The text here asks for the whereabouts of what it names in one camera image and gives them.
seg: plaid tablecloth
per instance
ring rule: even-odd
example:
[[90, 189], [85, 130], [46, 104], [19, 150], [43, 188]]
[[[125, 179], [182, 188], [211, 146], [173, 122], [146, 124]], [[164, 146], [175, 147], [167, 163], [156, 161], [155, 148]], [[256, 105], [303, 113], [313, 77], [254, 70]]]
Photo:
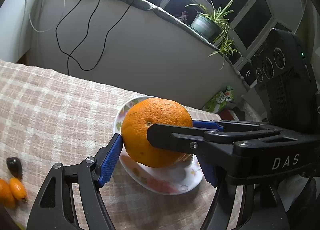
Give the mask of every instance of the plaid tablecloth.
[[[6, 158], [19, 157], [29, 199], [28, 204], [9, 211], [15, 221], [27, 224], [32, 204], [54, 163], [80, 163], [109, 142], [118, 109], [136, 96], [141, 94], [0, 60], [0, 177], [10, 177]], [[193, 119], [220, 119], [187, 110]], [[121, 230], [199, 229], [214, 193], [202, 180], [186, 194], [159, 195], [135, 182], [119, 162], [110, 182], [101, 189], [108, 213]], [[88, 229], [75, 184], [74, 198], [79, 224]], [[235, 226], [240, 198], [238, 192], [229, 228]]]

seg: green plant pot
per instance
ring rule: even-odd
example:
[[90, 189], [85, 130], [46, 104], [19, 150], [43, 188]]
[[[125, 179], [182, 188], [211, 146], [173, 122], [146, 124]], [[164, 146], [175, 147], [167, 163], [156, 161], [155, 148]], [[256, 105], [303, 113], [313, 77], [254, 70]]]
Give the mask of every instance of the green plant pot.
[[214, 40], [221, 33], [219, 26], [214, 21], [201, 16], [199, 13], [190, 28], [208, 41]]

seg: blue textured pad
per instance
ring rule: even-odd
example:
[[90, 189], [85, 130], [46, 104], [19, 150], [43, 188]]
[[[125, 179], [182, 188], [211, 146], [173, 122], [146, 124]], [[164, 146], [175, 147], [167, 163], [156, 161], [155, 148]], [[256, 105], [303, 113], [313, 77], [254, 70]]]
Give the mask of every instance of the blue textured pad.
[[[218, 125], [216, 122], [212, 121], [193, 121], [193, 127], [206, 128], [206, 129], [216, 129], [223, 132], [223, 126]], [[204, 157], [197, 156], [199, 164], [201, 166], [202, 172], [204, 174], [205, 180], [211, 183], [212, 186], [217, 187], [218, 179], [215, 173], [215, 166], [207, 163]]]
[[205, 129], [216, 129], [219, 131], [223, 131], [223, 126], [218, 125], [216, 122], [212, 122], [212, 121], [197, 121], [194, 120], [192, 121], [193, 127], [197, 127], [197, 128], [205, 128]]
[[97, 185], [99, 188], [103, 187], [104, 184], [108, 183], [111, 179], [111, 175], [115, 169], [120, 153], [122, 151], [122, 144], [122, 137], [121, 135], [119, 135], [101, 166], [101, 175], [99, 180], [97, 181]]

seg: white floral plate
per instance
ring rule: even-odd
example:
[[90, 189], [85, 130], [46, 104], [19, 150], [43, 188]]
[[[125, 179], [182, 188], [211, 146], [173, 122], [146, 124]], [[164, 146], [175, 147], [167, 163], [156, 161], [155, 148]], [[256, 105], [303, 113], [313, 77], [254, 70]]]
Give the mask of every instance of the white floral plate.
[[[140, 96], [126, 102], [118, 111], [113, 124], [113, 133], [121, 134], [121, 124], [128, 110], [135, 104], [151, 98]], [[119, 160], [129, 175], [143, 187], [159, 194], [179, 195], [195, 188], [202, 180], [203, 173], [197, 157], [182, 161], [166, 168], [150, 168], [130, 158], [124, 146]]]

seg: small orange fruit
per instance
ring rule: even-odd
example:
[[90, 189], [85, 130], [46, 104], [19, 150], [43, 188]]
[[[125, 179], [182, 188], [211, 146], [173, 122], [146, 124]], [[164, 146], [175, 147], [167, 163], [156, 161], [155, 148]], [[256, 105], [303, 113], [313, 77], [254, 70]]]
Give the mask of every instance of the small orange fruit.
[[181, 104], [171, 100], [148, 98], [134, 105], [121, 125], [124, 147], [131, 159], [148, 167], [161, 168], [185, 158], [185, 153], [151, 146], [147, 130], [154, 123], [192, 127], [192, 118]]
[[13, 196], [16, 199], [21, 200], [22, 202], [27, 202], [27, 192], [20, 180], [12, 177], [9, 180], [9, 186]]
[[10, 187], [7, 182], [0, 178], [0, 203], [5, 207], [14, 209], [16, 202], [10, 191]]

